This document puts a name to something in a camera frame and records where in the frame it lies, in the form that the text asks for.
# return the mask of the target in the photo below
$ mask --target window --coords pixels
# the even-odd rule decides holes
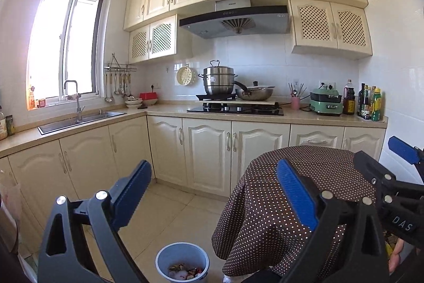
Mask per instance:
[[[103,0],[43,0],[37,11],[28,52],[28,84],[35,99],[97,92],[96,55]]]

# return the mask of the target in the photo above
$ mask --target floor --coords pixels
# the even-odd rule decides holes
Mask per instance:
[[[153,184],[119,236],[150,283],[169,282],[156,271],[155,259],[160,249],[179,241],[203,248],[210,260],[208,283],[222,283],[225,261],[215,255],[211,236],[224,207],[225,202]],[[86,229],[86,238],[99,274],[110,279],[91,229]]]

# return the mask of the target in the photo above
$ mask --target trash can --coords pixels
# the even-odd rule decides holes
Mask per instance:
[[[162,248],[156,256],[156,269],[170,282],[181,282],[168,276],[169,267],[177,264],[185,264],[188,267],[200,267],[203,272],[184,282],[206,282],[209,270],[209,257],[199,246],[189,242],[175,242]]]

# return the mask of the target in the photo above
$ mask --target countertop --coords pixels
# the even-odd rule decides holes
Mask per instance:
[[[14,154],[21,150],[40,145],[43,143],[58,140],[63,137],[91,130],[101,126],[118,123],[123,120],[137,118],[139,116],[156,115],[156,116],[176,116],[181,118],[197,118],[211,120],[232,120],[232,121],[248,121],[258,123],[286,123],[286,124],[303,124],[303,125],[329,125],[329,126],[353,126],[368,128],[387,128],[387,118],[382,121],[373,122],[364,120],[358,116],[344,115],[341,116],[324,116],[314,112],[294,111],[291,108],[283,108],[284,116],[261,116],[261,115],[245,115],[245,114],[217,114],[217,113],[188,113],[190,108],[198,107],[194,104],[158,104],[149,106],[147,109],[129,109],[121,108],[114,110],[115,112],[125,112],[126,114],[115,116],[113,118],[102,119],[92,123],[82,124],[73,128],[59,130],[53,133],[41,135],[38,128],[32,128],[18,132],[13,136],[7,137],[0,141],[0,158]]]

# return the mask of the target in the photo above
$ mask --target polka dot tablecloth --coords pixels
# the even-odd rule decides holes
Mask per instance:
[[[253,160],[232,192],[212,235],[216,255],[226,260],[223,273],[241,276],[271,266],[283,276],[302,250],[310,231],[292,211],[277,175],[277,163],[287,159],[300,175],[310,177],[320,190],[340,199],[373,200],[374,189],[354,169],[354,154],[317,146],[286,147]],[[332,249],[321,270],[331,269],[344,226],[334,235]]]

